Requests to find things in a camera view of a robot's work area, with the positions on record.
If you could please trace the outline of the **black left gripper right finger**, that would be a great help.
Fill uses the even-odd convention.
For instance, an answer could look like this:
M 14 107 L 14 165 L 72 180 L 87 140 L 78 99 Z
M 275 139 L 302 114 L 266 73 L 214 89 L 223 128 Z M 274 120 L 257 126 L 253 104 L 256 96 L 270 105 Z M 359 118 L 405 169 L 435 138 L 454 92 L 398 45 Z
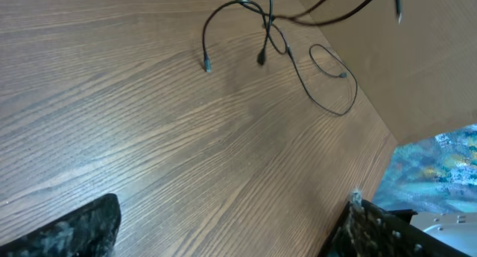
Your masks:
M 326 256 L 465 256 L 466 253 L 411 225 L 411 209 L 386 211 L 350 193 L 320 250 Z

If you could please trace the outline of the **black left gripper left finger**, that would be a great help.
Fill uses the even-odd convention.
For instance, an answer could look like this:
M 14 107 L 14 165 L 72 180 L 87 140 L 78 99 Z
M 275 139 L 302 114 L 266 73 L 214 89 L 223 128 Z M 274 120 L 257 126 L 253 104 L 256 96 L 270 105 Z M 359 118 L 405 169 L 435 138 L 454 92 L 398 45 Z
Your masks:
M 105 194 L 33 232 L 1 246 L 1 255 L 113 256 L 121 224 L 116 194 Z

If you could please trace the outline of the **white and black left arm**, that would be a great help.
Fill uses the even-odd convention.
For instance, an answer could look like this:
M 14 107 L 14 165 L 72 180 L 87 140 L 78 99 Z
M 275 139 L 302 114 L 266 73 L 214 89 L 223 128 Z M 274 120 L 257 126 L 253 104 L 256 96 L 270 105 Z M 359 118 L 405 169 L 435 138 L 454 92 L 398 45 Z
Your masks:
M 121 224 L 115 194 L 105 194 L 1 246 L 1 255 L 113 256 Z M 475 256 L 476 214 L 386 211 L 350 195 L 320 256 Z

